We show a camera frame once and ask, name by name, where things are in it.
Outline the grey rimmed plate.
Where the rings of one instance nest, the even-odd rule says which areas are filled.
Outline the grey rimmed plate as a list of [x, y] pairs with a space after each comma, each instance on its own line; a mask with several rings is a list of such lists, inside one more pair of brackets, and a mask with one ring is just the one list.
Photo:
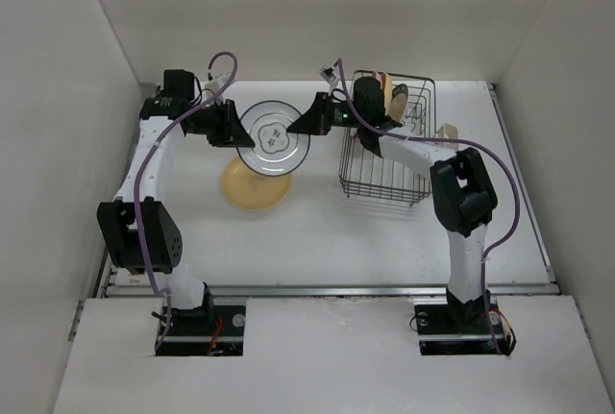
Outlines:
[[289, 130], [300, 116], [292, 105], [278, 100], [261, 101], [249, 107], [240, 121], [254, 145], [239, 148], [239, 158], [253, 172], [265, 177], [293, 173], [303, 164], [310, 148], [309, 135]]

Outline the orange plate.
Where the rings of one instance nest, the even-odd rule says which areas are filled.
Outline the orange plate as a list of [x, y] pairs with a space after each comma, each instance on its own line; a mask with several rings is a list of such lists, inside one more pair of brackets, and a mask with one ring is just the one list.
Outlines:
[[224, 168], [220, 186], [227, 201], [246, 211], [268, 210], [279, 205], [292, 187], [292, 176], [266, 177], [254, 172], [240, 158]]

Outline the green rimmed lettered plate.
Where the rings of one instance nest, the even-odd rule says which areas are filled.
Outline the green rimmed lettered plate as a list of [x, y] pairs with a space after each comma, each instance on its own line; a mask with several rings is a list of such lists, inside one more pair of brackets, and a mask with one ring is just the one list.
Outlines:
[[408, 101], [408, 86], [406, 84], [395, 85], [392, 89], [391, 100], [385, 108], [386, 115], [396, 122], [404, 117]]

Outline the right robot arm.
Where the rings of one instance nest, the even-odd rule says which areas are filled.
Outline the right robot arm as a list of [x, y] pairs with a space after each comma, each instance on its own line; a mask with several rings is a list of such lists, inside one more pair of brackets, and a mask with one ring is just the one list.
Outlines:
[[355, 127], [365, 149], [430, 182], [434, 213], [450, 246], [445, 319], [452, 329], [465, 331], [488, 307], [483, 252], [497, 196], [480, 152], [456, 151], [413, 134], [402, 123], [407, 96], [400, 85], [384, 87], [383, 80], [357, 79], [350, 101], [336, 99], [335, 89], [318, 92], [288, 131], [326, 135], [333, 127]]

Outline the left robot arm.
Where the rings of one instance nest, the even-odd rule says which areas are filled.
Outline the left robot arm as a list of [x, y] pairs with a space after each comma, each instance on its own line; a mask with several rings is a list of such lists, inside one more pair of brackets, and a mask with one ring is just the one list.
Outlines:
[[129, 170], [109, 202], [99, 205], [97, 221], [112, 264], [144, 274], [155, 295], [166, 300], [161, 321], [172, 325], [172, 288], [156, 279], [173, 275], [183, 254], [179, 227], [164, 205], [174, 158], [184, 139], [203, 136], [216, 148], [252, 148], [234, 101], [224, 93], [231, 73], [205, 84], [190, 71], [168, 69], [163, 84], [147, 98], [138, 115], [138, 139]]

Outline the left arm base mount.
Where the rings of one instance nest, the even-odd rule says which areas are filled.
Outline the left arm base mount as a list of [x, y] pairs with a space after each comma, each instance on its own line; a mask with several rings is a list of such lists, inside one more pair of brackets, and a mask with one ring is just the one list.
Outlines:
[[242, 356], [246, 306], [239, 304], [203, 306], [193, 309], [174, 308], [170, 329], [163, 335], [165, 319], [160, 320], [160, 343], [156, 356]]

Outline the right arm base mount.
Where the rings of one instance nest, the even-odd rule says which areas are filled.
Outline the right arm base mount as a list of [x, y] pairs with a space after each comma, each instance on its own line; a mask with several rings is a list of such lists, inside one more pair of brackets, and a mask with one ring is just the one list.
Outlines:
[[416, 304], [408, 325], [418, 335], [422, 356], [504, 355], [511, 356], [517, 337], [509, 321], [491, 304], [489, 318], [481, 311], [478, 318], [455, 324], [445, 304]]

